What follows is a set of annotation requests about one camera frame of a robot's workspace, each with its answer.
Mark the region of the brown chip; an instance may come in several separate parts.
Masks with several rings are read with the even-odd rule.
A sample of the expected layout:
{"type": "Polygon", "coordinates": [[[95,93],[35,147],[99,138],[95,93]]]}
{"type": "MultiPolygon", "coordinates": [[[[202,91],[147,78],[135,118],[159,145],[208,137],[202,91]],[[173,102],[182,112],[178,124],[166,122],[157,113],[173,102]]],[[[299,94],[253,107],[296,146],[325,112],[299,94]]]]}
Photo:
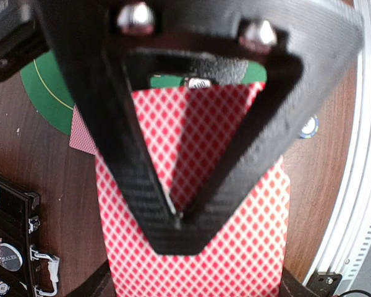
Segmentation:
{"type": "Polygon", "coordinates": [[[210,88],[212,86],[212,82],[209,79],[188,77],[184,80],[184,85],[188,89],[202,89],[202,88],[210,88]]]}

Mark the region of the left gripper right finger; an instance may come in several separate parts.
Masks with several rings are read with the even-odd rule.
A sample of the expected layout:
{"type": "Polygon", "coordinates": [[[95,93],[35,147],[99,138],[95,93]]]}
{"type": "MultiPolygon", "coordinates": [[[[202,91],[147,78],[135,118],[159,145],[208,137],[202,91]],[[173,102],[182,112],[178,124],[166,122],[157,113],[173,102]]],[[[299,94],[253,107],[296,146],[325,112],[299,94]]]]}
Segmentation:
{"type": "Polygon", "coordinates": [[[283,269],[279,297],[318,297],[303,286],[286,268],[283,269]]]}

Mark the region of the pink backed card deck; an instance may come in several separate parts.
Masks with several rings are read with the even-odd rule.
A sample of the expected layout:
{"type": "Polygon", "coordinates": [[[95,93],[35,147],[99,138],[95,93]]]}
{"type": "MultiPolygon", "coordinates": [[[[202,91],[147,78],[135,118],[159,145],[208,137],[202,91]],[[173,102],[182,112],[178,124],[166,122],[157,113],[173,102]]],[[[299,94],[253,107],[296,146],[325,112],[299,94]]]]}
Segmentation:
{"type": "MultiPolygon", "coordinates": [[[[264,83],[133,94],[163,189],[184,209],[213,172],[264,83]]],[[[131,214],[101,155],[95,157],[104,243],[118,296],[277,296],[290,180],[278,160],[196,256],[160,256],[131,214]]]]}

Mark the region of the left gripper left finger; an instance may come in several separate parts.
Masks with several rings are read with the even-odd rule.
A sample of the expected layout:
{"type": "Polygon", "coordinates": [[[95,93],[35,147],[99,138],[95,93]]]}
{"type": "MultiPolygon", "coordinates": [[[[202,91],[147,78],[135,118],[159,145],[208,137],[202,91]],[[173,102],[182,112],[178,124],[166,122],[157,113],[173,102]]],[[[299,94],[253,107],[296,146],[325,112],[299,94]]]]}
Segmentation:
{"type": "Polygon", "coordinates": [[[108,261],[105,261],[80,286],[71,291],[68,297],[114,296],[114,283],[108,261]]]}

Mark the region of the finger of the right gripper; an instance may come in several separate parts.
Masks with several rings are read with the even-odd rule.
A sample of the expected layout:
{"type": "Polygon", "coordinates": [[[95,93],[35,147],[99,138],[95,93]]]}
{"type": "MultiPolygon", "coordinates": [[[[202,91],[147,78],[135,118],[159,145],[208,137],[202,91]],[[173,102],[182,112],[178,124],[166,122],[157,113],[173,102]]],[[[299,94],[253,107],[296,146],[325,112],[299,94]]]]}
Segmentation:
{"type": "Polygon", "coordinates": [[[157,254],[203,251],[364,42],[342,1],[35,1],[101,158],[157,254]]]}

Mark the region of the dark blue chip stack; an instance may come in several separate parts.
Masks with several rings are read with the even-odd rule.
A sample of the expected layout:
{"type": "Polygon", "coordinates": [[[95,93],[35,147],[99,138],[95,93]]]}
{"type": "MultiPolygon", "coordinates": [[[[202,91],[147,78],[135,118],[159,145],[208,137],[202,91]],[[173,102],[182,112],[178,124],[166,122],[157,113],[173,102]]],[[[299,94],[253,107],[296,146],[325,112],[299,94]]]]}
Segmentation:
{"type": "Polygon", "coordinates": [[[313,115],[304,125],[299,133],[300,139],[310,139],[316,135],[319,128],[319,121],[317,115],[313,115]]]}

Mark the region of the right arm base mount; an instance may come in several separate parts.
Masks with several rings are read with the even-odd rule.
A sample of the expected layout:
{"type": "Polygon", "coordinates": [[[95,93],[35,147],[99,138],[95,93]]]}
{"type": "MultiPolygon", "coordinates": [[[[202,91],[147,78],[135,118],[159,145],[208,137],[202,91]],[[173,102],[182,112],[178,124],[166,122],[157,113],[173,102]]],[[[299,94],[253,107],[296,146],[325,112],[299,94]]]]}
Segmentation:
{"type": "Polygon", "coordinates": [[[306,287],[320,297],[333,296],[343,276],[340,273],[315,272],[309,278],[306,287]]]}

